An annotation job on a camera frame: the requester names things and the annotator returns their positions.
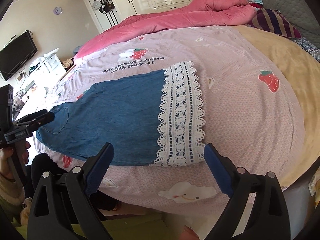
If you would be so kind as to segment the green and cream sleeve forearm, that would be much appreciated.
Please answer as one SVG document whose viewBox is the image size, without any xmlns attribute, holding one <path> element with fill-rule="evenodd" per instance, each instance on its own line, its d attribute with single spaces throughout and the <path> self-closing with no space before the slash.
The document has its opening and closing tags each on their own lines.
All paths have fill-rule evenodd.
<svg viewBox="0 0 320 240">
<path fill-rule="evenodd" d="M 14 225 L 27 226 L 32 198 L 25 198 L 24 188 L 1 174 L 1 207 Z"/>
</svg>

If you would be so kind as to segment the person's left hand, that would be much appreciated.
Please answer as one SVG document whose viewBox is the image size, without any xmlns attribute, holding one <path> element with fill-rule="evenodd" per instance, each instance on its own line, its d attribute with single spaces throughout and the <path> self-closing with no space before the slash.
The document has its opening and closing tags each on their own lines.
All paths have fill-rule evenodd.
<svg viewBox="0 0 320 240">
<path fill-rule="evenodd" d="M 27 165 L 29 163 L 29 152 L 28 149 L 30 148 L 30 144 L 28 141 L 25 141 L 25 145 L 23 147 L 24 152 L 22 153 L 22 160 L 24 165 Z M 11 172 L 10 165 L 8 163 L 8 159 L 12 156 L 14 153 L 14 149 L 10 146 L 6 148 L 1 148 L 1 175 L 8 180 L 14 181 L 14 175 Z"/>
</svg>

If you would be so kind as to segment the person's right hand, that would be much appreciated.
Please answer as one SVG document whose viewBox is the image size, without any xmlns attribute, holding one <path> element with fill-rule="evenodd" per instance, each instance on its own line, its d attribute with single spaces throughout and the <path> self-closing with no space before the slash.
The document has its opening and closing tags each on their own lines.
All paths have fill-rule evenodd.
<svg viewBox="0 0 320 240">
<path fill-rule="evenodd" d="M 200 240 L 199 236 L 195 233 L 195 231 L 188 227 L 184 227 L 184 231 L 180 234 L 179 240 Z"/>
</svg>

